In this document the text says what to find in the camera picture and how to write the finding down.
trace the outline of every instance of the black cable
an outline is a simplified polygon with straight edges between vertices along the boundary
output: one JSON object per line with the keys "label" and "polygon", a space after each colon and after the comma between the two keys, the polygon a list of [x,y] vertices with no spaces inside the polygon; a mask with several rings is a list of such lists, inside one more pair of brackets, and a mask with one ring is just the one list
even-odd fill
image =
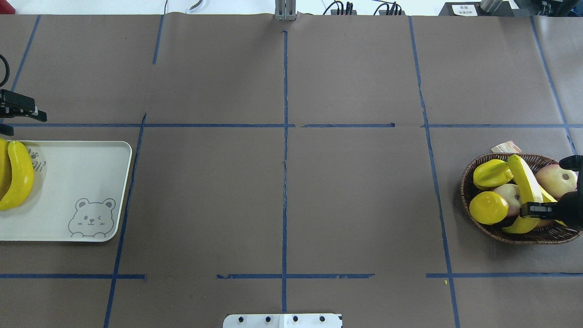
{"label": "black cable", "polygon": [[194,8],[200,6],[202,4],[202,0],[198,0],[197,3],[193,4],[192,7],[189,8],[189,11],[193,10]]}
{"label": "black cable", "polygon": [[324,11],[324,13],[322,15],[326,15],[326,13],[328,12],[328,10],[334,6],[334,4],[336,4],[338,6],[338,4],[340,4],[340,6],[342,6],[342,9],[338,9],[338,15],[340,15],[341,12],[344,12],[344,4],[342,3],[342,1],[334,1],[333,3],[331,3],[326,10]]}
{"label": "black cable", "polygon": [[3,55],[0,54],[0,59],[4,62],[4,67],[6,68],[6,73],[4,73],[4,79],[0,82],[0,87],[8,82],[8,78],[10,77],[10,65],[8,65],[8,61],[4,58]]}
{"label": "black cable", "polygon": [[381,9],[382,6],[387,6],[387,11],[389,11],[389,4],[383,3],[377,7],[377,10],[374,11],[373,16],[377,14],[378,10]]}

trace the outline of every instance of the banana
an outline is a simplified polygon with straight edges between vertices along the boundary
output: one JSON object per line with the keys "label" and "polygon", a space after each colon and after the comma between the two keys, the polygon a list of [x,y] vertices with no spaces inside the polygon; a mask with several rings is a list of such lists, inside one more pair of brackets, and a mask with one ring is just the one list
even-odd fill
{"label": "banana", "polygon": [[[520,156],[512,155],[508,158],[508,167],[514,176],[514,182],[516,182],[520,190],[522,203],[529,201],[542,203],[543,194],[540,190],[540,185],[528,164]],[[511,226],[502,228],[502,231],[506,233],[527,233],[534,229],[539,222],[539,218],[519,216]]]}
{"label": "banana", "polygon": [[12,181],[12,168],[8,158],[8,141],[0,138],[0,199],[4,197]]}
{"label": "banana", "polygon": [[0,200],[0,210],[17,207],[29,196],[34,183],[32,160],[26,147],[20,141],[8,143],[8,156],[12,166],[10,188]]}
{"label": "banana", "polygon": [[[549,193],[547,193],[547,191],[542,186],[540,187],[540,192],[543,194],[543,202],[544,203],[556,203],[557,202],[557,200],[554,199],[554,197],[551,196]],[[557,221],[557,223],[560,225],[567,226],[562,221],[559,221],[559,220],[555,220],[555,221]]]}

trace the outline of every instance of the apple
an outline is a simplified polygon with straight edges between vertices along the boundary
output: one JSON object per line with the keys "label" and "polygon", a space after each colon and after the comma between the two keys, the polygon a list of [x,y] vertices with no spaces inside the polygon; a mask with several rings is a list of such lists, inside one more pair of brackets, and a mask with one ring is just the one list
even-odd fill
{"label": "apple", "polygon": [[508,202],[507,218],[516,217],[520,213],[522,201],[520,199],[520,191],[516,184],[506,183],[492,191],[502,196]]}
{"label": "apple", "polygon": [[565,170],[559,164],[551,164],[543,167],[535,174],[536,181],[551,196],[561,198],[569,191],[577,189],[577,176],[571,170]]}

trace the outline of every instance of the fruit basket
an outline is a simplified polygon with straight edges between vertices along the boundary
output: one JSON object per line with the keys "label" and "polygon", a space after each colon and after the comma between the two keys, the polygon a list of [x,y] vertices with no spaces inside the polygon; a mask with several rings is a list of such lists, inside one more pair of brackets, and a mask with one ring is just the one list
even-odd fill
{"label": "fruit basket", "polygon": [[[562,226],[556,222],[542,228],[536,228],[528,233],[504,233],[502,227],[510,226],[514,218],[506,218],[493,225],[484,225],[477,222],[470,214],[469,205],[472,199],[481,191],[473,184],[473,172],[480,164],[491,159],[507,160],[511,153],[490,153],[474,159],[463,171],[461,183],[461,196],[463,208],[472,222],[485,234],[504,243],[515,245],[532,245],[532,244],[562,244],[570,242],[579,237],[583,231],[571,229]],[[541,168],[557,164],[552,158],[536,154],[518,154],[528,164],[533,173],[536,174]]]}

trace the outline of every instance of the white metal plate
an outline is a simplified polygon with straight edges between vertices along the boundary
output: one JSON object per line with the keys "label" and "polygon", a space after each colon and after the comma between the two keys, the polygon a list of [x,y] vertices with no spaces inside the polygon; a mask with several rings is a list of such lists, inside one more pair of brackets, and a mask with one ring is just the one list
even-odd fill
{"label": "white metal plate", "polygon": [[342,315],[334,313],[229,315],[223,328],[342,328]]}
{"label": "white metal plate", "polygon": [[124,141],[23,141],[33,189],[0,211],[0,240],[104,242],[118,228],[132,148]]}

